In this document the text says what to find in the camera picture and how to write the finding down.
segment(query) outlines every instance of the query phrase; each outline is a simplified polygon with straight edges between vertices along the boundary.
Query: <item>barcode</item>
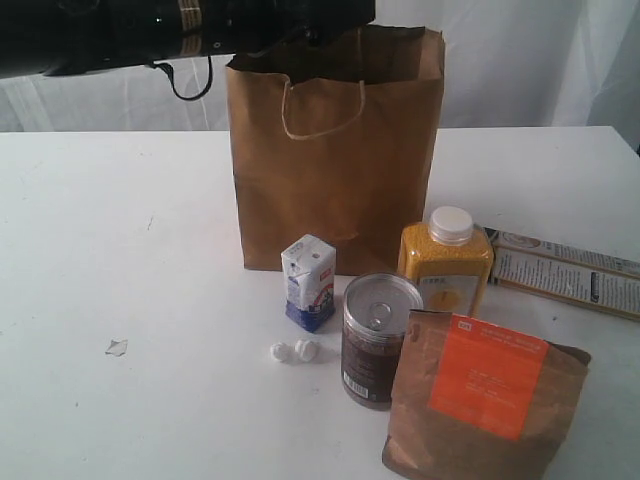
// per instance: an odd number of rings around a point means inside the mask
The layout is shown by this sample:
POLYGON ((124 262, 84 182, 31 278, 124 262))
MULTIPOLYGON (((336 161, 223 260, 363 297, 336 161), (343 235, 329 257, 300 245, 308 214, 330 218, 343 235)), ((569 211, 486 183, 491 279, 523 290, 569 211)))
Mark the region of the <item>barcode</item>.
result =
POLYGON ((353 390, 357 395, 360 395, 362 398, 369 398, 369 389, 364 388, 362 385, 358 385, 353 379, 347 375, 347 372, 344 372, 344 383, 353 390))

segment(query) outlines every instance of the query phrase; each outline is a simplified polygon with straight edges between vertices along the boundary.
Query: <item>kraft paper pouch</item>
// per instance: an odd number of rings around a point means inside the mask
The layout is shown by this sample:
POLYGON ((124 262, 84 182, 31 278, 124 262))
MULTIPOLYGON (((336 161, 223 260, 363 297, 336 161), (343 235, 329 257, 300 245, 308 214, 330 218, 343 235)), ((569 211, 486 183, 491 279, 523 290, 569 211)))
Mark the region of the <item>kraft paper pouch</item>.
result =
POLYGON ((590 360, 467 317, 413 312, 383 462, 420 480, 540 479, 590 360))
POLYGON ((227 68, 245 266, 280 270, 311 234, 338 273, 396 270, 423 218, 444 91, 444 41, 369 26, 323 49, 281 45, 227 68))

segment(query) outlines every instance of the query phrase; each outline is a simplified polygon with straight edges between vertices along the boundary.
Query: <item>orange label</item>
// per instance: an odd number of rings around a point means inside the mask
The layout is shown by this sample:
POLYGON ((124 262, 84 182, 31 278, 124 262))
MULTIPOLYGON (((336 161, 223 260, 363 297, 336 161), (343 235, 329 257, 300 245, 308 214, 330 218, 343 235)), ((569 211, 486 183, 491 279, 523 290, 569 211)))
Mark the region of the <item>orange label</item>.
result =
POLYGON ((429 407, 518 440, 548 350, 539 338, 454 315, 429 407))

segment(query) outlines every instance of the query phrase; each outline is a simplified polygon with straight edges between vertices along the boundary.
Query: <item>small milk carton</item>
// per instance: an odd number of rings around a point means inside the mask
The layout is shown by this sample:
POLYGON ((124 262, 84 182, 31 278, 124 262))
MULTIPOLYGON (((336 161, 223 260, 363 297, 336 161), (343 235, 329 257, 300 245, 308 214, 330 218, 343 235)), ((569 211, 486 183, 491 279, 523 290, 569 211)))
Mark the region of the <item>small milk carton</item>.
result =
POLYGON ((287 316, 315 332, 335 313, 336 249, 306 235, 282 253, 287 316))

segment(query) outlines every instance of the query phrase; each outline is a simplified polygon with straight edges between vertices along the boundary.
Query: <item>white fabric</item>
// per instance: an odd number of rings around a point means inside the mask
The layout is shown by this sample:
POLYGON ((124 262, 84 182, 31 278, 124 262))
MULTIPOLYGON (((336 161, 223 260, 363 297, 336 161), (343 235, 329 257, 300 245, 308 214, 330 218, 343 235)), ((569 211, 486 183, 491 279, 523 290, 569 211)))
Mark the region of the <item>white fabric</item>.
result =
MULTIPOLYGON (((378 0, 378 23, 427 25, 448 43, 445 127, 612 125, 640 144, 640 0, 378 0)), ((0 82, 0 131, 224 130, 224 65, 188 104, 158 71, 0 82)), ((204 59, 175 62, 197 92, 204 59)))

